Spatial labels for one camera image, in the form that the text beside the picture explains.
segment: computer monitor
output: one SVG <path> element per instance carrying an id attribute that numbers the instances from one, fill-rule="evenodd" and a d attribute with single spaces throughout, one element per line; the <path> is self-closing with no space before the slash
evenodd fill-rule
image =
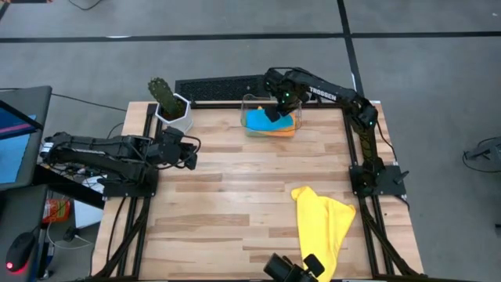
<path id="1" fill-rule="evenodd" d="M 0 140 L 31 134 L 43 126 L 0 100 Z"/>

